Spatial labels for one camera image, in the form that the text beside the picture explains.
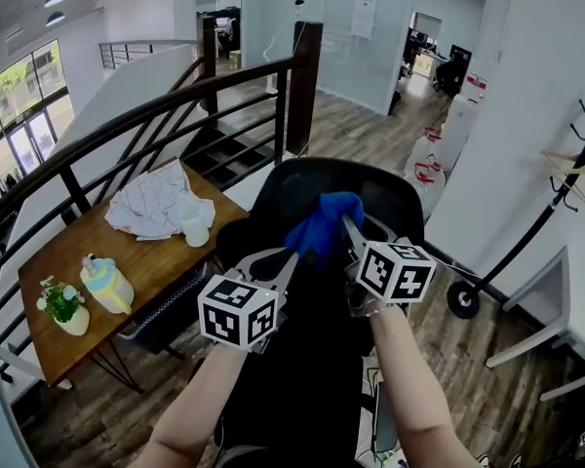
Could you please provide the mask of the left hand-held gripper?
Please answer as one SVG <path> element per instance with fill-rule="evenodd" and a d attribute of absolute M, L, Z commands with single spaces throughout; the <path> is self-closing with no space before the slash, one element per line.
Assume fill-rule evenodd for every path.
<path fill-rule="evenodd" d="M 271 334 L 286 320 L 282 307 L 298 261 L 298 253 L 287 248 L 268 249 L 214 275 L 198 295 L 201 335 L 238 350 L 263 353 Z"/>

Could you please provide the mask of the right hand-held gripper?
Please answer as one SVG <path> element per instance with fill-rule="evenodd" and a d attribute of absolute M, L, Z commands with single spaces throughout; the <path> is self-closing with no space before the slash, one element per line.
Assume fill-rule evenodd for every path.
<path fill-rule="evenodd" d="M 340 230 L 352 261 L 345 268 L 345 295 L 353 316 L 365 314 L 368 295 L 380 308 L 405 308 L 423 301 L 437 270 L 432 256 L 370 215 L 365 216 L 361 232 L 345 214 Z"/>

